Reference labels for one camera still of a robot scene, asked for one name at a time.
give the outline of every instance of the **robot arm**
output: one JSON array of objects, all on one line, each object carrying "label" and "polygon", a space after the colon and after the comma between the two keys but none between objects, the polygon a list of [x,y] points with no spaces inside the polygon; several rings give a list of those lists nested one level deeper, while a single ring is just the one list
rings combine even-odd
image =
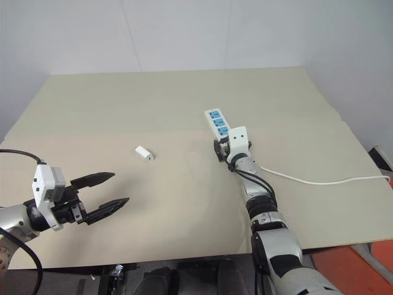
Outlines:
[{"label": "robot arm", "polygon": [[[211,117],[212,111],[220,117]],[[207,111],[208,120],[223,118],[219,109]],[[269,279],[277,295],[339,295],[339,290],[323,275],[302,264],[302,249],[278,211],[274,190],[260,175],[261,169],[251,157],[245,127],[215,132],[214,150],[220,162],[226,162],[239,177],[241,191],[251,220],[252,255],[256,270]]]},{"label": "robot arm", "polygon": [[[78,197],[78,190],[103,183],[112,176],[114,173],[95,173],[71,180],[71,185],[66,187],[60,168],[53,168],[38,160],[32,184],[34,199],[21,205],[0,207],[0,228],[26,243],[49,228],[62,229],[63,224],[67,222],[86,222],[90,225],[106,218],[123,207],[129,198],[112,200],[87,213]],[[15,242],[0,235],[0,281],[4,278],[12,256],[18,248]]]}]

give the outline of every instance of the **white plastic bracket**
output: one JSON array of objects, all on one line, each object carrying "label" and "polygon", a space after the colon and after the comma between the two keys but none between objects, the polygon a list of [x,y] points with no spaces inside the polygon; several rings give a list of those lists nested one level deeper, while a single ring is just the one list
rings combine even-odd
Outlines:
[{"label": "white plastic bracket", "polygon": [[52,212],[54,202],[60,200],[66,186],[66,181],[60,168],[52,168],[46,164],[39,164],[34,174],[31,187],[38,211],[43,215],[53,230],[63,228]]},{"label": "white plastic bracket", "polygon": [[230,153],[228,155],[228,163],[230,163],[235,155],[246,154],[251,157],[248,148],[248,136],[245,126],[232,128],[228,132]]}]

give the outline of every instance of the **white power cord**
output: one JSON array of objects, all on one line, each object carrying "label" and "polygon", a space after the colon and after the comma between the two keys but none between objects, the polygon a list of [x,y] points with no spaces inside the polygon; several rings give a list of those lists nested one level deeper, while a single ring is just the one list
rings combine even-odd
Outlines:
[{"label": "white power cord", "polygon": [[348,183],[348,182],[354,181],[354,180],[376,179],[376,178],[385,178],[385,179],[387,179],[387,181],[391,180],[391,178],[388,177],[388,176],[378,175],[378,176],[352,177],[352,178],[347,178],[347,179],[343,179],[343,180],[332,181],[332,182],[329,182],[329,183],[315,183],[315,182],[312,182],[312,181],[302,180],[302,179],[299,179],[299,178],[296,178],[296,177],[293,177],[293,176],[285,175],[283,173],[280,173],[280,172],[277,172],[277,171],[273,171],[273,170],[264,168],[262,166],[259,166],[259,168],[261,168],[262,170],[267,171],[269,173],[272,173],[272,174],[275,174],[275,175],[278,175],[278,176],[281,176],[281,177],[285,177],[285,178],[288,178],[288,179],[291,179],[291,180],[294,180],[294,181],[298,181],[299,183],[313,184],[315,186],[329,186],[329,185],[332,185],[332,184]]}]

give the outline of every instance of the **white wall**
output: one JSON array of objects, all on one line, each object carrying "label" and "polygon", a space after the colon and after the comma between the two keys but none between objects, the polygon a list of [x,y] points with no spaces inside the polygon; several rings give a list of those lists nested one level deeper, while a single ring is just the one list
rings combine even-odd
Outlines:
[{"label": "white wall", "polygon": [[393,155],[392,8],[389,0],[0,0],[0,138],[50,74],[305,65],[363,145]]},{"label": "white wall", "polygon": [[308,74],[365,149],[393,159],[393,1],[340,1],[325,13]]}]

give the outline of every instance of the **silver metal arm segment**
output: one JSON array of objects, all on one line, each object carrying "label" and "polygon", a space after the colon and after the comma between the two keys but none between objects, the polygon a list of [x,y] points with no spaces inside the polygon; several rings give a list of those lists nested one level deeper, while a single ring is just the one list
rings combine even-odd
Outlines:
[{"label": "silver metal arm segment", "polygon": [[[31,227],[30,218],[24,205],[0,208],[0,225],[24,243],[39,236],[39,232]],[[3,280],[16,250],[18,250],[17,245],[0,235],[0,282]]]},{"label": "silver metal arm segment", "polygon": [[296,236],[288,229],[278,206],[274,192],[243,176],[260,182],[241,171],[259,176],[261,169],[249,152],[245,127],[228,131],[228,138],[221,140],[225,149],[215,151],[219,159],[225,158],[231,171],[237,172],[242,193],[251,220],[252,254],[257,270],[268,276],[271,292],[277,295],[338,295],[341,294],[322,274],[302,264],[302,249]]}]

